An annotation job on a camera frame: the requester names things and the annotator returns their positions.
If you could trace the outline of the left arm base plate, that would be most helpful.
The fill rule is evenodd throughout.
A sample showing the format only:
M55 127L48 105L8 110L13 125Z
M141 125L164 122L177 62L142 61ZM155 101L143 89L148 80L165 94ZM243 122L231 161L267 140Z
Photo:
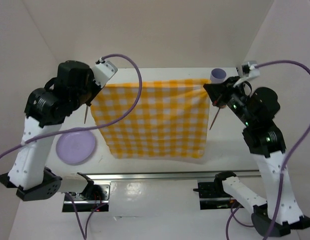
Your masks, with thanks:
M68 192L79 213L89 213L98 208L97 212L109 211L111 182L95 180L92 190L84 193L86 182L62 183L60 192Z

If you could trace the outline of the lilac cup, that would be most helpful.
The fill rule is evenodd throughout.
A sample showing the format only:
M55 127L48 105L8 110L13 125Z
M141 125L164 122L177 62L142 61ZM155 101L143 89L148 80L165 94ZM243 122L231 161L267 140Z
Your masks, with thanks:
M226 78L226 72L221 68L214 68L210 74L210 80L212 84L220 84Z

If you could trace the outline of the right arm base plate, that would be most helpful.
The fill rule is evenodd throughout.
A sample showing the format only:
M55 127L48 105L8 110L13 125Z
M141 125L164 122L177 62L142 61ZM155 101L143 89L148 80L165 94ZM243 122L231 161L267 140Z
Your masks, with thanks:
M199 196L201 210L230 209L235 203L229 194L219 192L214 182L199 182L193 191Z

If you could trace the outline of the lilac plate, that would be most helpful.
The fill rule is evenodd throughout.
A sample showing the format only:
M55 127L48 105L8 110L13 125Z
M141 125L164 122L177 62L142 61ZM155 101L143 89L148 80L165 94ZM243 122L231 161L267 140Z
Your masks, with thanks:
M94 152L96 138L90 131L62 134L56 144L58 158L68 165L84 163Z

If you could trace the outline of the copper fork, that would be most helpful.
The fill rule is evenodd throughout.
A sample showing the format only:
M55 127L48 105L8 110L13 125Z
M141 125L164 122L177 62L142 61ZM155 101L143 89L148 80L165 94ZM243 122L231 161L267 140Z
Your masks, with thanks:
M85 108L85 115L84 115L84 124L86 124L86 121L87 121L88 110L89 110L89 106L86 105L86 108Z

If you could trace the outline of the yellow checkered cloth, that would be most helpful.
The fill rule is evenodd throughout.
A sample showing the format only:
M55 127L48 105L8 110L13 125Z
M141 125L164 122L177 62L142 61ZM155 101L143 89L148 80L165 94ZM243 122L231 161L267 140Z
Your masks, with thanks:
M117 159L204 155L210 100L206 78L110 84L91 114Z

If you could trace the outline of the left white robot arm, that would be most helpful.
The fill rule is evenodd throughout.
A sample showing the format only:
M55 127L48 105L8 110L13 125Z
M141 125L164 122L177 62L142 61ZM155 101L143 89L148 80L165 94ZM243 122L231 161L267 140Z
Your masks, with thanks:
M56 134L65 119L93 99L118 71L110 61L99 60L93 67L68 60L58 65L56 77L32 91L25 107L25 131L12 169L0 175L0 183L16 188L25 202L46 200L61 187L62 177L46 167Z

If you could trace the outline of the copper spoon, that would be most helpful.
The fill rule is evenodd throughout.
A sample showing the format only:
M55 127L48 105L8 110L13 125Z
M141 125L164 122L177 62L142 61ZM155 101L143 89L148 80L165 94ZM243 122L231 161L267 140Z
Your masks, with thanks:
M213 125L215 124L215 121L216 121L216 119L217 119L217 117L219 115L220 110L224 109L224 108L226 108L226 105L222 105L221 107L218 108L218 110L217 110L217 112L216 112L216 114L215 114L215 116L214 116L214 118L212 120L212 123L211 123L211 125L209 127L209 131L213 128Z

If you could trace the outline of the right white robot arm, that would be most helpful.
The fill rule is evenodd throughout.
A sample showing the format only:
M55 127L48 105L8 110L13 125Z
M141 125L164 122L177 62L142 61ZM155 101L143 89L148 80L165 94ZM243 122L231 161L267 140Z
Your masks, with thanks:
M228 106L244 124L243 138L256 161L266 198L244 185L237 175L224 171L215 176L213 190L218 196L226 194L237 200L251 215L255 230L266 236L282 237L291 230L310 228L310 218L304 215L295 199L286 164L285 141L273 122L279 111L277 94L267 87L259 87L246 94L246 81L229 77L222 83L206 83L203 88L216 107Z

